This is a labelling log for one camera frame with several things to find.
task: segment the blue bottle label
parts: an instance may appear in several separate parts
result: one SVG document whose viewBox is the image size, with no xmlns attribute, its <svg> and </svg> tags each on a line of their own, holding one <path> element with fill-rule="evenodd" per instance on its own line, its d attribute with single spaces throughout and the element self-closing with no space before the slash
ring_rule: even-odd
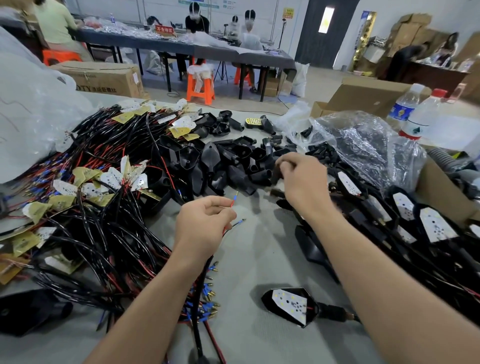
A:
<svg viewBox="0 0 480 364">
<path fill-rule="evenodd" d="M 395 103 L 388 116 L 399 121 L 405 121 L 408 119 L 413 110 L 415 110 L 415 108 L 409 108 L 407 106 L 402 106 Z"/>
</svg>

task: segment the red sign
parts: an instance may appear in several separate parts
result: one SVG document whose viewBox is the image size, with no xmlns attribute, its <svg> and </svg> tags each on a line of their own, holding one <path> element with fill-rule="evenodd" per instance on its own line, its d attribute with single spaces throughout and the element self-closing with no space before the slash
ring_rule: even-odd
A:
<svg viewBox="0 0 480 364">
<path fill-rule="evenodd" d="M 175 31 L 171 26 L 155 25 L 155 31 L 162 36 L 175 36 Z"/>
</svg>

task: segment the yellow wall sign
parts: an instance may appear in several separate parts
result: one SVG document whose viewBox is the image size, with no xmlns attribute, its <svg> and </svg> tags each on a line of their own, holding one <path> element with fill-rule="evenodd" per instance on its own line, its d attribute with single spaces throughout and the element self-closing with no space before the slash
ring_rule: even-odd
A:
<svg viewBox="0 0 480 364">
<path fill-rule="evenodd" d="M 283 8 L 283 18 L 293 19 L 294 8 Z"/>
</svg>

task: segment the hand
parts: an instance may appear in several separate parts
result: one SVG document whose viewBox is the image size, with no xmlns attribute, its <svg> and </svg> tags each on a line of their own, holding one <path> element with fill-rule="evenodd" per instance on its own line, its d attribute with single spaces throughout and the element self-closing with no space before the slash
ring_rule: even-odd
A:
<svg viewBox="0 0 480 364">
<path fill-rule="evenodd" d="M 314 212 L 334 209 L 328 192 L 327 168 L 317 158 L 298 153 L 281 156 L 276 164 L 282 171 L 285 196 L 308 222 Z"/>
<path fill-rule="evenodd" d="M 231 229 L 230 222 L 237 217 L 230 208 L 232 202 L 208 196 L 184 204 L 177 217 L 172 254 L 203 267 L 220 246 L 224 228 Z"/>
</svg>

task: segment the dark gray door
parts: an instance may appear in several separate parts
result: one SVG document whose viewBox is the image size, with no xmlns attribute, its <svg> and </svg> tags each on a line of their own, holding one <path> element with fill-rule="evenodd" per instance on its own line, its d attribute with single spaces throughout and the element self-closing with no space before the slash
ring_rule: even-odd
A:
<svg viewBox="0 0 480 364">
<path fill-rule="evenodd" d="M 315 67 L 332 68 L 358 3 L 359 0 L 310 0 L 295 60 Z M 335 10 L 324 34 L 318 30 L 326 7 Z"/>
</svg>

